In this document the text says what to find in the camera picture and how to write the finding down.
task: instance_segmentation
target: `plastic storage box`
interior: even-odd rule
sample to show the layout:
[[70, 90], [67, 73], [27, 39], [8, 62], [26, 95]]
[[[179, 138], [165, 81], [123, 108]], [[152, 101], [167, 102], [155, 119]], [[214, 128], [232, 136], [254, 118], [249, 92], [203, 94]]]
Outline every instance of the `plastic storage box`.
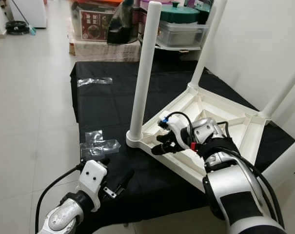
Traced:
[[198, 48], [207, 31], [207, 25], [160, 21], [157, 40], [167, 47]]

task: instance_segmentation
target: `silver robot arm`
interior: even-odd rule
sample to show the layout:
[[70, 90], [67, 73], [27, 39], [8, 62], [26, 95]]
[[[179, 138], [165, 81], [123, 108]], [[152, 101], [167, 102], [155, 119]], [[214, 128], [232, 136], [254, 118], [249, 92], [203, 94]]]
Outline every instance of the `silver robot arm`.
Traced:
[[[162, 144], [155, 146], [152, 153], [162, 155], [192, 149], [203, 157], [207, 173], [203, 185], [211, 211], [226, 221], [229, 234], [285, 234], [281, 214], [277, 215], [280, 225], [273, 219], [275, 213], [257, 180], [256, 168], [240, 156], [229, 136], [227, 122], [203, 118], [185, 125], [171, 113], [158, 124], [169, 133], [157, 136]], [[221, 124], [226, 124], [226, 135]], [[265, 202], [273, 218], [263, 211]]]
[[74, 234], [76, 227], [90, 212], [100, 208], [101, 200], [109, 197], [116, 199], [126, 189], [133, 177], [131, 170], [118, 184], [116, 191], [106, 187], [105, 178], [108, 174], [106, 162], [87, 161], [81, 171], [76, 193], [68, 193], [44, 219], [42, 229], [38, 234]]

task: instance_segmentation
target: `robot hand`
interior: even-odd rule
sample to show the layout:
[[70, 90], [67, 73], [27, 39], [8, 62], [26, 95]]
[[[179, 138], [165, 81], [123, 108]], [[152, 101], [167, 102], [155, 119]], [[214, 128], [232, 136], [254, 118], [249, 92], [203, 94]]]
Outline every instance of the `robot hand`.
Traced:
[[87, 161], [81, 171], [76, 193], [68, 193], [44, 219], [39, 234], [74, 234], [76, 227], [90, 212], [96, 212], [106, 197], [117, 199], [134, 175], [131, 170], [113, 192], [106, 185], [108, 159]]
[[[202, 118], [191, 123], [182, 112], [166, 113], [158, 125], [169, 133], [157, 136], [161, 144], [152, 149], [155, 155], [191, 149], [205, 161], [206, 176], [203, 186], [213, 214], [226, 220], [231, 234], [270, 233], [284, 234], [283, 220], [278, 201], [268, 181], [244, 159], [228, 130], [228, 122], [217, 123], [213, 118]], [[188, 125], [177, 117], [188, 120]], [[225, 124], [225, 133], [220, 128]], [[268, 188], [275, 206], [277, 219], [259, 177]], [[262, 206], [267, 204], [271, 217]]]

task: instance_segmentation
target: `green lid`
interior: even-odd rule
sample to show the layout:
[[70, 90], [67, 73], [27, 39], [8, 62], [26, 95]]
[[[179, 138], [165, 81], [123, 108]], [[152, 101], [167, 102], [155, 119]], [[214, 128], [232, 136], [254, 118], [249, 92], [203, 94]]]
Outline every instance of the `green lid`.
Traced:
[[163, 5], [160, 20], [169, 23], [193, 23], [198, 21], [199, 11], [190, 7], [177, 7], [179, 2], [173, 1], [172, 6]]

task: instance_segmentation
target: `black cloth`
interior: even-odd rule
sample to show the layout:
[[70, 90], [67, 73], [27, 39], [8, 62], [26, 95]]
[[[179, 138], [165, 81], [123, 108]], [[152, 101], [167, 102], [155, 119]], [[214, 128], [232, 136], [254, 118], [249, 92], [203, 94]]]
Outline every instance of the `black cloth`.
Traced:
[[[154, 62], [144, 122], [183, 92], [196, 66], [195, 61]], [[127, 147], [138, 73], [137, 62], [77, 62], [71, 73], [73, 107], [79, 123], [80, 141], [85, 132], [103, 130], [104, 139], [117, 139], [119, 153], [109, 154], [108, 187], [134, 169], [135, 175], [120, 199], [102, 202], [98, 212], [88, 216], [76, 233], [91, 234], [116, 223], [136, 222], [206, 206], [205, 195], [140, 149]], [[113, 84], [90, 84], [77, 88], [77, 79], [112, 77]], [[200, 86], [247, 107], [255, 109], [225, 82], [204, 72]], [[267, 168], [292, 143], [282, 129], [274, 125], [264, 128], [256, 167]]]

